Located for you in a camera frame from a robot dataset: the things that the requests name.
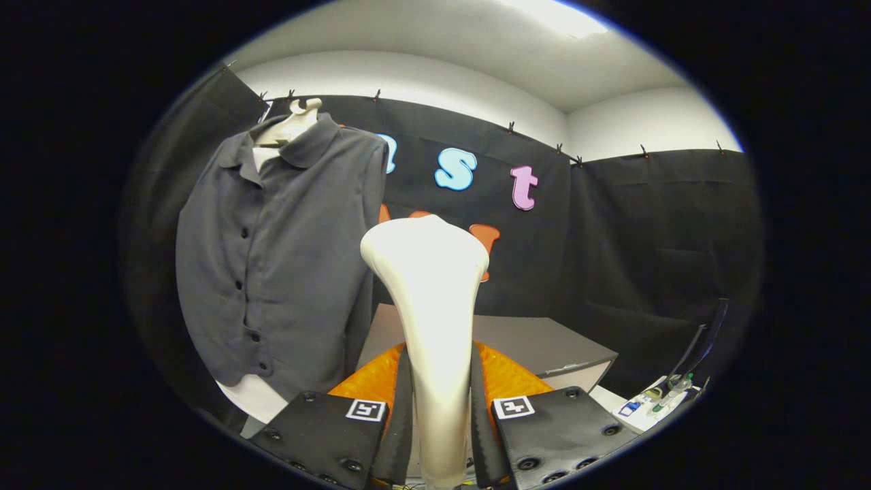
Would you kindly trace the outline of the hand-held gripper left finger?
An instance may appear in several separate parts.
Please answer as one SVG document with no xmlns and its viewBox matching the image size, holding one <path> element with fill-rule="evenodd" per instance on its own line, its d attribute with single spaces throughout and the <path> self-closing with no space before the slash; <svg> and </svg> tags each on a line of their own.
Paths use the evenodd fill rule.
<svg viewBox="0 0 871 490">
<path fill-rule="evenodd" d="M 300 393 L 251 442 L 327 484 L 387 489 L 406 480 L 413 425 L 410 357 L 398 344 L 328 393 Z"/>
</svg>

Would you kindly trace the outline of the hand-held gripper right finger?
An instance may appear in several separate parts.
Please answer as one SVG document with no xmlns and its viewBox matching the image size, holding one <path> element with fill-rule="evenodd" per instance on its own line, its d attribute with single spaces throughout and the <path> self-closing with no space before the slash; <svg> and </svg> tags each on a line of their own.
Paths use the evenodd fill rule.
<svg viewBox="0 0 871 490">
<path fill-rule="evenodd" d="M 474 342 L 470 430 L 477 486 L 540 489 L 578 478 L 637 435 L 580 387 L 552 388 Z"/>
</svg>

